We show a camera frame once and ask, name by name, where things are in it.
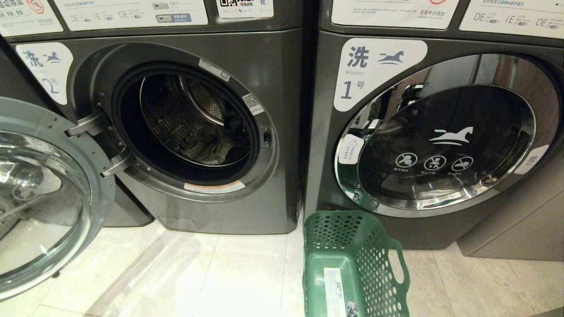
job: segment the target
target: door hinge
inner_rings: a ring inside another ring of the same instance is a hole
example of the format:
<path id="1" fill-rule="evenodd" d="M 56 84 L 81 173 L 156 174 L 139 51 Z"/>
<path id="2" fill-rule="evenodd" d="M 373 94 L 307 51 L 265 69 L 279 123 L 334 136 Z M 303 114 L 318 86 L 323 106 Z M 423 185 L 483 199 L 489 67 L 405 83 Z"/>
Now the door hinge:
<path id="1" fill-rule="evenodd" d="M 78 124 L 66 131 L 69 137 L 73 135 L 78 135 L 84 132 L 94 136 L 100 134 L 101 132 L 107 130 L 110 127 L 108 119 L 102 111 L 94 112 L 93 114 L 86 116 L 78 120 Z"/>
<path id="2" fill-rule="evenodd" d="M 135 158 L 133 154 L 131 154 L 131 151 L 124 147 L 118 155 L 112 158 L 112 166 L 105 169 L 105 171 L 102 172 L 102 176 L 108 177 L 125 170 L 129 167 L 129 165 L 131 165 L 131 163 L 133 163 L 134 159 Z"/>

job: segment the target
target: basket holes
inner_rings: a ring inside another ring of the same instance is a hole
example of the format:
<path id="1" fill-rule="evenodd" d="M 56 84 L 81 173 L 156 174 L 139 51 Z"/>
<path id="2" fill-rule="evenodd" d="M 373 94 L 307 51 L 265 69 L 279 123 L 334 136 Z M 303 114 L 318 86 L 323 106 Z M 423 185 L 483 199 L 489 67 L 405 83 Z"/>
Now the basket holes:
<path id="1" fill-rule="evenodd" d="M 398 251 L 390 249 L 388 252 L 388 259 L 390 260 L 391 270 L 394 273 L 394 278 L 399 284 L 403 283 L 403 269 L 401 262 L 399 262 Z"/>

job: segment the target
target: white sticker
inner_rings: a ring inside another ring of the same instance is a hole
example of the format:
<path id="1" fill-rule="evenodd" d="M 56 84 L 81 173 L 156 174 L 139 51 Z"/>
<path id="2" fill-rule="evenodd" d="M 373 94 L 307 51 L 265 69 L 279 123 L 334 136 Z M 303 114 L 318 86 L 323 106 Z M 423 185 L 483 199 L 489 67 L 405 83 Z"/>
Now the white sticker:
<path id="1" fill-rule="evenodd" d="M 245 188 L 245 184 L 241 183 L 240 181 L 221 186 L 199 186 L 188 183 L 184 184 L 185 190 L 199 193 L 230 193 L 242 190 L 243 188 Z"/>
<path id="2" fill-rule="evenodd" d="M 274 0 L 215 0 L 222 19 L 234 17 L 273 17 Z"/>
<path id="3" fill-rule="evenodd" d="M 256 116 L 259 113 L 263 113 L 265 110 L 262 108 L 262 105 L 258 102 L 257 98 L 253 95 L 248 94 L 243 96 L 243 101 L 249 108 L 250 112 Z"/>
<path id="4" fill-rule="evenodd" d="M 564 39 L 564 1 L 472 0 L 460 30 Z"/>
<path id="5" fill-rule="evenodd" d="M 367 27 L 446 29 L 459 0 L 334 0 L 331 22 Z"/>
<path id="6" fill-rule="evenodd" d="M 50 42 L 21 44 L 16 46 L 16 52 L 49 96 L 60 104 L 67 104 L 71 51 L 61 43 Z"/>
<path id="7" fill-rule="evenodd" d="M 324 267 L 323 276 L 325 279 L 327 317 L 347 317 L 341 269 L 338 267 Z"/>
<path id="8" fill-rule="evenodd" d="M 364 140 L 362 138 L 352 134 L 345 135 L 339 149 L 339 163 L 346 165 L 358 163 L 358 157 L 363 145 Z"/>
<path id="9" fill-rule="evenodd" d="M 73 31 L 207 25 L 204 0 L 57 0 Z"/>
<path id="10" fill-rule="evenodd" d="M 348 111 L 359 101 L 427 55 L 427 44 L 412 39 L 352 38 L 341 51 L 333 104 Z"/>
<path id="11" fill-rule="evenodd" d="M 204 61 L 203 59 L 200 59 L 200 61 L 198 62 L 198 66 L 204 68 L 206 71 L 216 75 L 217 77 L 225 81 L 229 81 L 229 79 L 231 78 L 231 76 L 229 76 L 229 74 L 224 72 L 221 68 L 215 66 L 214 64 L 208 61 Z"/>
<path id="12" fill-rule="evenodd" d="M 0 1 L 0 35 L 3 37 L 62 31 L 47 0 Z"/>
<path id="13" fill-rule="evenodd" d="M 544 153 L 547 152 L 548 148 L 549 148 L 549 146 L 547 145 L 547 146 L 537 147 L 534 150 L 532 150 L 529 153 L 529 155 L 527 155 L 527 157 L 525 158 L 523 163 L 517 169 L 515 169 L 514 173 L 515 174 L 526 174 L 533 167 L 535 167 L 535 165 L 543 157 Z"/>

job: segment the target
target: clothes inside drum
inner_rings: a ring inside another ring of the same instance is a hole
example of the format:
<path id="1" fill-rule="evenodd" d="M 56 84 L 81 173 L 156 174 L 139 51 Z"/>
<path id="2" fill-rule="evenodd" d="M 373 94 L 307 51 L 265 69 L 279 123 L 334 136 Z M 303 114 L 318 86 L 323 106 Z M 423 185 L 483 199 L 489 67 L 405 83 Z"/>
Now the clothes inside drum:
<path id="1" fill-rule="evenodd" d="M 250 134 L 234 107 L 203 82 L 183 76 L 145 77 L 143 118 L 162 145 L 196 165 L 223 167 L 250 153 Z"/>

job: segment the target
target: horse logo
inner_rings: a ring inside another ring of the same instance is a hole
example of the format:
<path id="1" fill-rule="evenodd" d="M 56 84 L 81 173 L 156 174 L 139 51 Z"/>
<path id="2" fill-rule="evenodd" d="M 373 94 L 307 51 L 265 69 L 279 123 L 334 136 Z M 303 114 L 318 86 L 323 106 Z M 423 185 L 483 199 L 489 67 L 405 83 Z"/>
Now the horse logo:
<path id="1" fill-rule="evenodd" d="M 399 63 L 403 63 L 402 60 L 400 60 L 400 57 L 403 56 L 403 51 L 399 51 L 395 55 L 388 55 L 388 54 L 380 54 L 380 55 L 384 56 L 384 58 L 378 61 L 380 64 L 399 65 Z"/>
<path id="2" fill-rule="evenodd" d="M 447 130 L 435 130 L 435 132 L 443 133 L 443 135 L 429 139 L 429 141 L 436 141 L 433 142 L 433 144 L 452 144 L 455 146 L 462 146 L 462 142 L 470 143 L 470 141 L 466 140 L 466 135 L 472 134 L 474 132 L 474 127 L 465 127 L 458 133 L 447 132 Z"/>

